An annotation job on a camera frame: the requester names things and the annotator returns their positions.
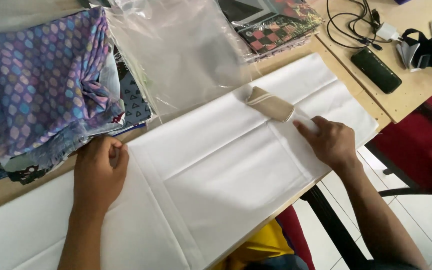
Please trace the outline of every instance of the polka dot fabric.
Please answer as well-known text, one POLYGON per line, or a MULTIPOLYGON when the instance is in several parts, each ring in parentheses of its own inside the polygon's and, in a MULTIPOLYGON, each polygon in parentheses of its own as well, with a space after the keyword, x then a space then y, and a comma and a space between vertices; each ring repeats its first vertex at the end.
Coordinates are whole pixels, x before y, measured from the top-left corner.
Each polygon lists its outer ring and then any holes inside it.
POLYGON ((93 8, 0 33, 0 159, 38 148, 72 122, 97 126, 123 112, 96 82, 107 31, 104 10, 93 8))

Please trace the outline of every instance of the green phone case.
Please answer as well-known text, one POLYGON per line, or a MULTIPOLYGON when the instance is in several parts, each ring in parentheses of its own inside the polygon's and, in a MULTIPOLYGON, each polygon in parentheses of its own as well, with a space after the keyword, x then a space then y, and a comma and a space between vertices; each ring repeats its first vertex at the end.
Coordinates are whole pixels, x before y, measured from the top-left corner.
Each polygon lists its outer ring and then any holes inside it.
POLYGON ((385 94, 393 93, 402 83, 401 79, 367 47, 351 56, 351 62, 385 94))

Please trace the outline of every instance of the hand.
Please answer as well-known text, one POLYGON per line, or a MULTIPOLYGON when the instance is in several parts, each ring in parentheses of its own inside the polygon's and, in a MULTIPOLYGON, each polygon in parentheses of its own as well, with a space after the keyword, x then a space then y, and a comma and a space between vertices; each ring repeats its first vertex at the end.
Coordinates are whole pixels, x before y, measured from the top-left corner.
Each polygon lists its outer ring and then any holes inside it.
POLYGON ((328 121, 321 116, 312 120, 320 128, 318 134, 311 132, 297 120, 293 121, 293 125, 306 138, 319 160, 335 171, 359 162, 352 128, 343 123, 328 121))
POLYGON ((83 146, 74 168, 73 212, 102 221, 121 193, 128 162, 128 146, 116 138, 100 136, 83 146), (116 157, 116 148, 119 157, 113 168, 110 159, 116 157))

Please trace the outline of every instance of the white tile floor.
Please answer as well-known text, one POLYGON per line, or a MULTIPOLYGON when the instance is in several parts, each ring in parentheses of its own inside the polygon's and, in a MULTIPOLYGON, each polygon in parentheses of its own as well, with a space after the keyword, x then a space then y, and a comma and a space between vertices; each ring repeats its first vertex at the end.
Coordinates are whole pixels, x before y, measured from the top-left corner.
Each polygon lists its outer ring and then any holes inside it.
MULTIPOLYGON (((358 149, 358 158, 363 162, 364 170, 376 190, 405 186, 395 175, 384 175, 383 170, 386 167, 365 147, 358 149)), ((339 177, 332 172, 318 183, 318 187, 363 254, 371 259, 339 177)), ((400 195, 396 198, 384 198, 384 200, 413 238, 432 269, 432 195, 400 195)), ((315 268, 317 270, 349 269, 309 204, 297 200, 293 206, 311 250, 315 268)))

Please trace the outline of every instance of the person's left hand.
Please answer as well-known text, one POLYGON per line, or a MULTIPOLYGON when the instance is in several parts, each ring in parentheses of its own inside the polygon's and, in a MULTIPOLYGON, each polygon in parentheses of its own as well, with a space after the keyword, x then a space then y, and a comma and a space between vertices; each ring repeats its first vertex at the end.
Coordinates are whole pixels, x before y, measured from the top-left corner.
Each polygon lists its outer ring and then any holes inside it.
POLYGON ((73 212, 89 218, 104 218, 121 193, 128 169, 128 146, 113 137, 100 136, 83 146, 74 168, 73 212), (119 157, 116 167, 110 159, 119 157))

